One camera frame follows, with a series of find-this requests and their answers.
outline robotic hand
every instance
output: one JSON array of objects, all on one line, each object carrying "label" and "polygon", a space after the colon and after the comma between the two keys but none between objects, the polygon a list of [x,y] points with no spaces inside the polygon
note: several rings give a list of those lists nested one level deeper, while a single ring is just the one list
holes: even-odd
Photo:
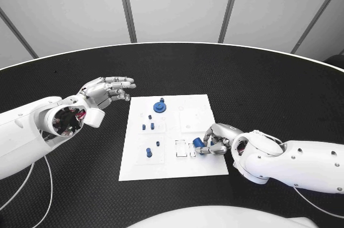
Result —
[{"label": "robotic hand", "polygon": [[40,159],[79,132],[84,124],[99,127],[111,101],[131,99],[124,89],[137,85],[127,77],[86,83],[78,94],[48,97],[0,114],[0,179]]},{"label": "robotic hand", "polygon": [[[207,146],[212,137],[213,145]],[[216,123],[196,152],[222,155],[230,150],[233,166],[252,182],[275,178],[288,186],[344,194],[344,145],[315,141],[287,141],[255,130]]]}]

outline black textured surface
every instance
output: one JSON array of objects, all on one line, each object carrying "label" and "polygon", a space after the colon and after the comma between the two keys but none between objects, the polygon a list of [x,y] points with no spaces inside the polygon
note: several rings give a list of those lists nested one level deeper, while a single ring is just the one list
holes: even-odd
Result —
[{"label": "black textured surface", "polygon": [[[0,113],[43,97],[65,98],[99,76],[133,77],[133,96],[207,94],[216,122],[243,131],[258,129],[284,141],[344,143],[344,73],[297,57],[225,45],[122,45],[13,66],[0,71]],[[321,228],[344,227],[344,220],[321,213],[279,181],[249,182],[232,167],[230,154],[229,176],[118,182],[128,109],[130,103],[112,103],[102,126],[85,126],[48,155],[55,190],[40,227],[124,228],[163,212],[203,205],[248,207],[308,217]],[[0,204],[26,174],[27,168],[0,180]],[[302,194],[344,215],[343,195]],[[0,227],[32,227],[48,204],[49,173],[40,159],[23,191],[0,212]]]}]

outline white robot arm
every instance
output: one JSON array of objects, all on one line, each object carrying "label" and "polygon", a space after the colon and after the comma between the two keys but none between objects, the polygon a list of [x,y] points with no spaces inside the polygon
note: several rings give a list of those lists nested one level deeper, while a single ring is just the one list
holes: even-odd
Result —
[{"label": "white robot arm", "polygon": [[25,169],[79,132],[99,127],[111,101],[130,100],[134,79],[107,77],[84,85],[76,95],[48,97],[0,114],[0,179]]},{"label": "white robot arm", "polygon": [[[207,146],[212,136],[213,146]],[[205,136],[199,153],[222,155],[230,149],[233,166],[252,182],[265,184],[275,178],[288,186],[344,194],[344,145],[314,142],[281,142],[255,130],[216,123]]]}]

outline wall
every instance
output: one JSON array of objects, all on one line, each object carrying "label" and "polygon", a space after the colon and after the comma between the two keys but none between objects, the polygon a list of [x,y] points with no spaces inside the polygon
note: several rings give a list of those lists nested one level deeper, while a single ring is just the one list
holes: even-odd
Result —
[{"label": "wall", "polygon": [[0,68],[32,58],[26,43],[42,57],[133,42],[223,40],[324,60],[344,50],[344,0],[321,10],[325,1],[0,0],[17,30],[0,20]]}]

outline white paper sheet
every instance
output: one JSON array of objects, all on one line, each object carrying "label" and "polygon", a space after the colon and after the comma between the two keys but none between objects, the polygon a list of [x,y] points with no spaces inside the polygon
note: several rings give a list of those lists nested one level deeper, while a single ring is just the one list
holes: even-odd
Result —
[{"label": "white paper sheet", "polygon": [[[167,105],[161,114],[153,109],[160,98]],[[120,181],[228,175],[223,155],[200,155],[192,144],[197,137],[203,139],[213,123],[207,95],[131,98]]]}]

